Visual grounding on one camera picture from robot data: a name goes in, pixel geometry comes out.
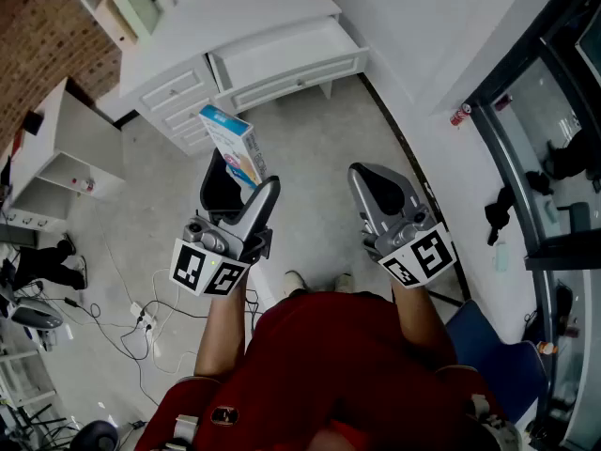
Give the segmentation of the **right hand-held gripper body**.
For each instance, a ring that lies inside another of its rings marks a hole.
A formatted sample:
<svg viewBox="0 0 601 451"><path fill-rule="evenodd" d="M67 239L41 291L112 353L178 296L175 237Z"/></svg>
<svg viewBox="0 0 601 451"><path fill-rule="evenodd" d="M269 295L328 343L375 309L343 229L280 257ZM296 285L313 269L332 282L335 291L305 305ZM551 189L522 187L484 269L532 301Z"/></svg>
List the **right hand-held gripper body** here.
<svg viewBox="0 0 601 451"><path fill-rule="evenodd" d="M405 288L424 286L456 263L449 232L424 204L395 216L392 225L382 222L381 235L364 211L361 218L368 256Z"/></svg>

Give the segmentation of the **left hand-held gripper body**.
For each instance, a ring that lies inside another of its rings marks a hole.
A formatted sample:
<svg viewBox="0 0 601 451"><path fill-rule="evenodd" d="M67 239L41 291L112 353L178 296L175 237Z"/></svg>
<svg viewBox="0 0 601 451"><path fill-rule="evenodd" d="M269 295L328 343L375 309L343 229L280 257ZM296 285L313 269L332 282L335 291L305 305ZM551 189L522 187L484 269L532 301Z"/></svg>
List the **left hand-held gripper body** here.
<svg viewBox="0 0 601 451"><path fill-rule="evenodd" d="M272 230L246 222L217 225L194 216L174 245L169 279L200 297L224 298L260 258L270 255Z"/></svg>

